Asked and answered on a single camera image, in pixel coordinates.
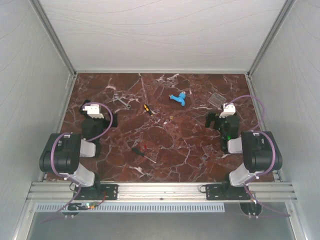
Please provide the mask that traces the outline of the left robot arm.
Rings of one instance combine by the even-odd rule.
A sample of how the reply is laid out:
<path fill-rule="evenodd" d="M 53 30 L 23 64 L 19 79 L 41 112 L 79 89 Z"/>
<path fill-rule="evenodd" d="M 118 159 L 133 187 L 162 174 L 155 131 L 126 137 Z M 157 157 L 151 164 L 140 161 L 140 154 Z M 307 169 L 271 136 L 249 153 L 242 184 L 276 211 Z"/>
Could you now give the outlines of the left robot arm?
<path fill-rule="evenodd" d="M 86 100 L 79 109 L 84 121 L 80 133 L 52 133 L 39 159 L 44 173 L 53 173 L 70 181 L 74 200 L 113 201 L 118 198 L 118 185 L 101 183 L 97 173 L 81 164 L 81 158 L 101 154 L 101 137 L 118 126 L 118 115 L 106 105 Z"/>

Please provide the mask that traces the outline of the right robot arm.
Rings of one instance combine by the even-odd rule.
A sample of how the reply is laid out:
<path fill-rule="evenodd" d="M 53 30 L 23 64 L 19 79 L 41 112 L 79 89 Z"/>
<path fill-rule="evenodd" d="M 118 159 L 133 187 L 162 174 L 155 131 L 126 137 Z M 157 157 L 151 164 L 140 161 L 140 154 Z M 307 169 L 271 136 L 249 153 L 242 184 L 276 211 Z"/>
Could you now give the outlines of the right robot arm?
<path fill-rule="evenodd" d="M 217 200 L 249 200 L 248 183 L 260 176 L 282 168 L 283 159 L 270 131 L 239 132 L 240 119 L 234 115 L 224 116 L 210 112 L 206 116 L 205 127 L 213 129 L 221 136 L 221 149 L 229 155 L 242 155 L 242 163 L 237 169 L 228 173 L 220 184 L 204 186 L 206 199 Z"/>

